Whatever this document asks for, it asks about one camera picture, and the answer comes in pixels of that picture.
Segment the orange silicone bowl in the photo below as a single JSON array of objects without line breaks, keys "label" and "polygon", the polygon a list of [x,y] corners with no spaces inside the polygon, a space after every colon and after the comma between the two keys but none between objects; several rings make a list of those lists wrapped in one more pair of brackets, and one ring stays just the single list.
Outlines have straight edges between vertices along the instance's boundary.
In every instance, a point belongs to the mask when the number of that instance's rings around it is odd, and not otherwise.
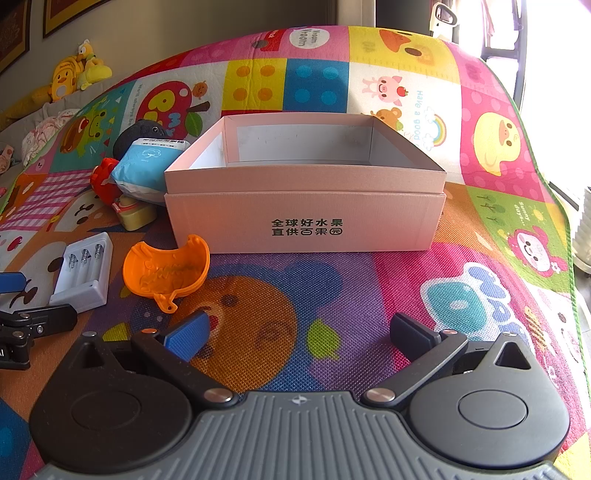
[{"label": "orange silicone bowl", "polygon": [[172,250],[136,243],[124,259],[122,277],[131,293],[153,299],[163,313],[172,314],[177,310],[174,300],[197,292],[209,268],[207,242],[190,234],[182,247]]}]

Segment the red hooded doll figure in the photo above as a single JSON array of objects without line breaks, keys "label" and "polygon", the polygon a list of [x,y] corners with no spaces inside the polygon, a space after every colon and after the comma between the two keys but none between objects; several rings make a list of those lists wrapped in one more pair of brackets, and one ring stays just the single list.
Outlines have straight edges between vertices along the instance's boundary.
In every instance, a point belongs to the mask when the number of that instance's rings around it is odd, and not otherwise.
[{"label": "red hooded doll figure", "polygon": [[90,186],[98,198],[107,206],[111,206],[122,192],[111,178],[111,173],[118,165],[114,158],[103,158],[90,175]]}]

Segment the yellow pudding toy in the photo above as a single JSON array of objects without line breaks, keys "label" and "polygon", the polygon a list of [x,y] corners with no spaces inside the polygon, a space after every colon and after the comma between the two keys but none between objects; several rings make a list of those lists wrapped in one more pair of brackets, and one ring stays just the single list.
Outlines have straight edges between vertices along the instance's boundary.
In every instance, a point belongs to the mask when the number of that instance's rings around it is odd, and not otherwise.
[{"label": "yellow pudding toy", "polygon": [[124,194],[120,195],[112,203],[112,208],[119,222],[127,231],[139,230],[154,221],[157,216],[157,210],[154,205]]}]

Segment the blue cotton pad pack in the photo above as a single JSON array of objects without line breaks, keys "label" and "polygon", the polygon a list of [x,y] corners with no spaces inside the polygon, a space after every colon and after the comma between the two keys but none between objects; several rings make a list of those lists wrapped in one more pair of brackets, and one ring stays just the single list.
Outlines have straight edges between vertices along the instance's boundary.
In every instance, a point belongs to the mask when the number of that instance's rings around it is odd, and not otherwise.
[{"label": "blue cotton pad pack", "polygon": [[111,179],[128,197],[164,204],[165,170],[190,146],[185,140],[135,140],[111,171]]}]

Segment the black plush toy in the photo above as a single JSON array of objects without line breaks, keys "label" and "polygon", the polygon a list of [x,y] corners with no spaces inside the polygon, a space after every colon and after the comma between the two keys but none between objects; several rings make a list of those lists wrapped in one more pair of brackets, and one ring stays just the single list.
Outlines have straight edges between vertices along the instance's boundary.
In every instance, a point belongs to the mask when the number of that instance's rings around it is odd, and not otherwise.
[{"label": "black plush toy", "polygon": [[152,120],[141,119],[126,128],[117,137],[112,150],[112,157],[121,160],[129,149],[130,145],[138,139],[166,139],[167,134],[164,128]]}]

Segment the pink green cloth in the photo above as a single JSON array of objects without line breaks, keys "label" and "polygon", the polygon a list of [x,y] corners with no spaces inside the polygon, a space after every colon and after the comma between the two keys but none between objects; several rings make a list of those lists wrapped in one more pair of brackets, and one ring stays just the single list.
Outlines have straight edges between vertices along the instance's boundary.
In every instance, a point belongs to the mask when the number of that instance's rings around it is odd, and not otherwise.
[{"label": "pink green cloth", "polygon": [[6,145],[0,152],[0,175],[11,167],[13,152],[14,149],[10,145]]}]

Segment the pink white crumpled cloth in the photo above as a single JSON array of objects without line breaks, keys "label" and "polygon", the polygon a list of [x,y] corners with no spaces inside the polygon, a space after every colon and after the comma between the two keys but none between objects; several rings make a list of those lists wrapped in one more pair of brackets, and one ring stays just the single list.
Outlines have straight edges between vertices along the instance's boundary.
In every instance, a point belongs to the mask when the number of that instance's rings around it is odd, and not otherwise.
[{"label": "pink white crumpled cloth", "polygon": [[75,116],[78,109],[66,109],[59,112],[55,116],[50,116],[40,122],[38,126],[33,128],[23,139],[22,147],[22,163],[28,166],[31,161],[41,152],[41,150],[48,144],[51,138],[64,126],[67,122]]}]

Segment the white plant pot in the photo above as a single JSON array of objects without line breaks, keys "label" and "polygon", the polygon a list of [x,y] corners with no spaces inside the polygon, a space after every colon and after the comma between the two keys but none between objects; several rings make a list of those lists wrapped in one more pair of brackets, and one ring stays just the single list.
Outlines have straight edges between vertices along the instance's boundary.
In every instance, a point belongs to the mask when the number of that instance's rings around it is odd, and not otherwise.
[{"label": "white plant pot", "polygon": [[591,273],[591,189],[585,190],[581,205],[579,225],[573,239],[574,263],[585,272]]}]

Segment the pink cardboard box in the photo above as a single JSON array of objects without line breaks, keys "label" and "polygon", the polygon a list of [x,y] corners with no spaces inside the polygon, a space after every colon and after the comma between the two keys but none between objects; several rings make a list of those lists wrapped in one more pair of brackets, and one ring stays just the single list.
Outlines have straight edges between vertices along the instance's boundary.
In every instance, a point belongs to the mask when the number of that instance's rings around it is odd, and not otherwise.
[{"label": "pink cardboard box", "polygon": [[214,254],[421,251],[446,172],[379,119],[270,113],[221,118],[165,172],[178,243]]}]

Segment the yellow tiger plush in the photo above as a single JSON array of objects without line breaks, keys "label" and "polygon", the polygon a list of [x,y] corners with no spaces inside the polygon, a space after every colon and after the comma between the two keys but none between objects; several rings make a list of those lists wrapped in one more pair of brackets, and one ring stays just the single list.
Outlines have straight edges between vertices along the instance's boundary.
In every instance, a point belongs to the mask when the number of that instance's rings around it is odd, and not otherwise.
[{"label": "yellow tiger plush", "polygon": [[85,39],[78,46],[75,55],[68,56],[57,64],[49,85],[33,90],[1,113],[1,130],[39,110],[44,104],[57,102],[79,90],[77,79],[84,69],[85,59],[90,55],[96,56],[89,40]]}]

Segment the yellow banana plush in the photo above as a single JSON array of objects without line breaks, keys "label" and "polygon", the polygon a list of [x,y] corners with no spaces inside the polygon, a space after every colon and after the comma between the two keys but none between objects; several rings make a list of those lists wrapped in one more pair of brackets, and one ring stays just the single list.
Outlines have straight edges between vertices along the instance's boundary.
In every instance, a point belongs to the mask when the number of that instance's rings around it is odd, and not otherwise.
[{"label": "yellow banana plush", "polygon": [[77,88],[86,90],[92,84],[112,77],[112,70],[94,55],[85,59],[84,69],[77,79]]}]

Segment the dark framed picture left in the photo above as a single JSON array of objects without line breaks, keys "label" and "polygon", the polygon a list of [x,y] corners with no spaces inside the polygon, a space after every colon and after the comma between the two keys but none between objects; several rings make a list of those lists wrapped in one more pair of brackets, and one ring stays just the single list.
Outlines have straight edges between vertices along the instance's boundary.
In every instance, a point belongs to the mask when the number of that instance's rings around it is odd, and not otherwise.
[{"label": "dark framed picture left", "polygon": [[29,0],[1,2],[1,74],[29,51],[31,6]]}]

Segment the red gold framed picture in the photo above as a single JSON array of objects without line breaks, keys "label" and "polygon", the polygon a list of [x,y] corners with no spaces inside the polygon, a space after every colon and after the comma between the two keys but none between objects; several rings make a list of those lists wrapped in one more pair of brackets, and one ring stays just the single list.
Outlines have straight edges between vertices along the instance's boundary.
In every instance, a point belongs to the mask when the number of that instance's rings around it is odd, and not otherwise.
[{"label": "red gold framed picture", "polygon": [[105,4],[108,0],[45,0],[43,8],[43,38],[48,38],[57,30]]}]

